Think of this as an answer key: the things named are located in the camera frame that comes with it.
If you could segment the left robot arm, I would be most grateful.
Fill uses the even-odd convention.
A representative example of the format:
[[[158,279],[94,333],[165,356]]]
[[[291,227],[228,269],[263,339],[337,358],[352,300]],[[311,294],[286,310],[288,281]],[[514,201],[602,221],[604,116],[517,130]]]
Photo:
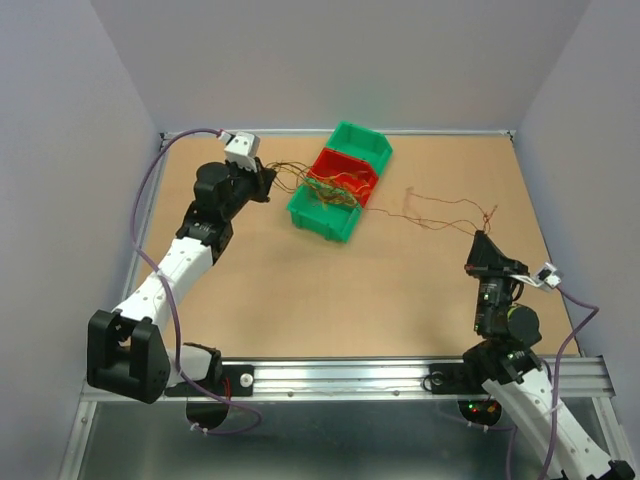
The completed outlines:
[[[198,168],[194,199],[165,256],[129,297],[89,320],[90,386],[147,404],[181,383],[202,394],[221,386],[218,350],[183,342],[169,349],[162,334],[175,321],[179,303],[228,246],[233,218],[250,201],[268,202],[275,177],[271,168],[245,170],[231,161]]]

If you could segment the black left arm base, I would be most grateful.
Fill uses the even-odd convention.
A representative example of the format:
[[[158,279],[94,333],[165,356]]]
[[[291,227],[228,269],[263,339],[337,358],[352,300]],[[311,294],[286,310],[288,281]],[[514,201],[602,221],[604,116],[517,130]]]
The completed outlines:
[[[196,384],[218,396],[251,397],[254,377],[255,367],[252,364],[222,364],[220,373],[216,373],[211,378],[197,380]],[[164,395],[170,398],[205,397],[204,393],[184,381],[167,388]]]

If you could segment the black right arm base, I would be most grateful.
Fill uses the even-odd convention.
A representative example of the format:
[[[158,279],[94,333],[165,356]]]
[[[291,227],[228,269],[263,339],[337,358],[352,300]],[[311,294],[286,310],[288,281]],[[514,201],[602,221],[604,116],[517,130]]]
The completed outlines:
[[[488,395],[482,380],[480,374],[464,363],[433,363],[428,366],[422,387],[434,395]]]

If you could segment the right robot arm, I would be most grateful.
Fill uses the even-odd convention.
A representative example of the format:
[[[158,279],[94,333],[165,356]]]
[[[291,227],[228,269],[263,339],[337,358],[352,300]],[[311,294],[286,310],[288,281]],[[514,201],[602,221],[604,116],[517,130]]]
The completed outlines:
[[[463,384],[498,401],[539,457],[540,478],[634,478],[629,463],[601,449],[561,400],[562,358],[548,371],[532,349],[541,340],[540,321],[519,296],[527,286],[559,290],[559,270],[545,263],[531,274],[482,230],[474,234],[464,269],[479,282],[474,330],[482,340],[463,355]]]

